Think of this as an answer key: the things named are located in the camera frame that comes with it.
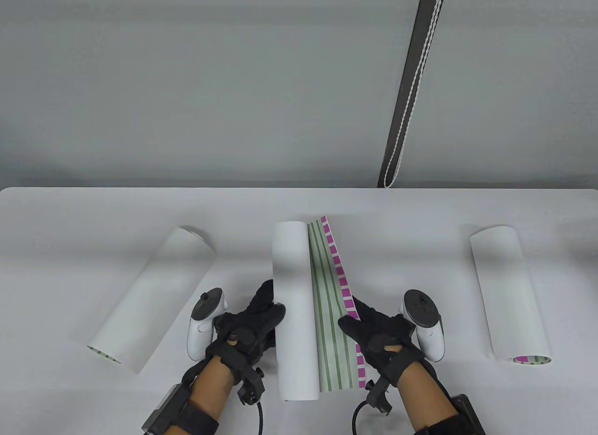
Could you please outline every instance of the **black glove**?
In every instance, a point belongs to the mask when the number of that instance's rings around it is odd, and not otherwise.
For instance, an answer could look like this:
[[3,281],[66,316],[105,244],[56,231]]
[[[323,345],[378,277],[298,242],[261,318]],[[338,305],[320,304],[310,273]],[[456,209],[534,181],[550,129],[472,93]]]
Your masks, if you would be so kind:
[[238,314],[224,313],[214,318],[217,338],[206,349],[206,358],[223,343],[234,344],[254,366],[267,349],[276,345],[274,328],[285,316],[285,307],[274,304],[273,281],[265,281],[252,298],[245,311]]
[[417,357],[417,360],[423,361],[424,354],[412,343],[415,325],[407,321],[401,314],[388,317],[363,304],[355,297],[353,297],[353,302],[355,302],[355,308],[361,321],[346,315],[339,318],[338,326],[342,332],[359,344],[367,363],[391,384],[397,384],[397,378],[387,377],[383,372],[396,353],[385,351],[384,347],[402,345],[409,349]]

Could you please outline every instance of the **white vr controller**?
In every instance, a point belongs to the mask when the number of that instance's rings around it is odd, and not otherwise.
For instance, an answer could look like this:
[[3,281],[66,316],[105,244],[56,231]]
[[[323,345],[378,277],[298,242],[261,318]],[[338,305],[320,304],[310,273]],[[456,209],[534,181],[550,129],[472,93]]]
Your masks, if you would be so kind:
[[212,288],[201,294],[201,298],[193,307],[187,333],[187,354],[195,362],[206,356],[206,348],[214,339],[214,318],[228,309],[222,289]]
[[434,301],[419,290],[408,290],[399,312],[415,324],[419,348],[430,362],[444,357],[444,330],[442,318]]

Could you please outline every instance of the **wrist strap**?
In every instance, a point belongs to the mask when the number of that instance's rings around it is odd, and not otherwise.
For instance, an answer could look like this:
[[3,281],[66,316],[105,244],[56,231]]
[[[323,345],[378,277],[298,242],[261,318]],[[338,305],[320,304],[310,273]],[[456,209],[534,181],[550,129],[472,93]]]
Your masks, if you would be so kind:
[[191,388],[193,382],[195,381],[196,377],[199,376],[199,373],[203,371],[206,365],[210,362],[210,358],[205,358],[201,360],[201,362],[193,365],[190,369],[188,369],[181,379],[181,383],[186,386],[186,388]]
[[233,374],[235,385],[241,382],[246,367],[250,367],[247,363],[247,358],[226,342],[213,347],[210,346],[207,348],[206,352],[212,356],[220,357],[220,362],[227,366]]
[[380,373],[388,379],[392,386],[397,386],[399,379],[408,366],[420,360],[421,356],[408,349],[408,347],[403,347],[401,351],[391,357],[390,362]]
[[474,435],[474,428],[464,414],[457,414],[433,426],[424,427],[414,435]]
[[214,435],[219,425],[209,414],[203,413],[190,403],[186,404],[172,424],[189,435]]

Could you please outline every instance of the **paper roll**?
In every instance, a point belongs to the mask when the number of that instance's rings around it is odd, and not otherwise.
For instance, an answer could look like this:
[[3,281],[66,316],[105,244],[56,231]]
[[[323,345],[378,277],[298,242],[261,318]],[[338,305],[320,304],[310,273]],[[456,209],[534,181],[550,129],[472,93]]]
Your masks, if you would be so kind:
[[495,226],[470,237],[495,357],[515,363],[551,362],[517,231]]
[[192,228],[175,228],[152,254],[89,348],[139,373],[214,258],[215,253]]
[[278,393],[284,400],[320,397],[318,347],[307,224],[276,224],[272,240],[274,300],[286,306],[276,326]]

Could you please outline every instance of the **black cable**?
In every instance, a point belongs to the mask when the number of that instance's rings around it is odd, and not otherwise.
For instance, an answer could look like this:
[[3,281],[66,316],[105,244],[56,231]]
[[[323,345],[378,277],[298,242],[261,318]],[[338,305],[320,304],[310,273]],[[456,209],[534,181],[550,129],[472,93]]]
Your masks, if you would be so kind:
[[355,422],[357,422],[357,414],[366,404],[367,402],[363,401],[361,404],[357,406],[357,408],[353,412],[353,420],[351,420],[351,429],[353,430],[353,435],[357,435],[357,429],[355,428]]
[[258,402],[258,414],[260,415],[260,429],[258,430],[258,435],[262,435],[262,432],[263,432],[263,410],[261,408],[261,402]]

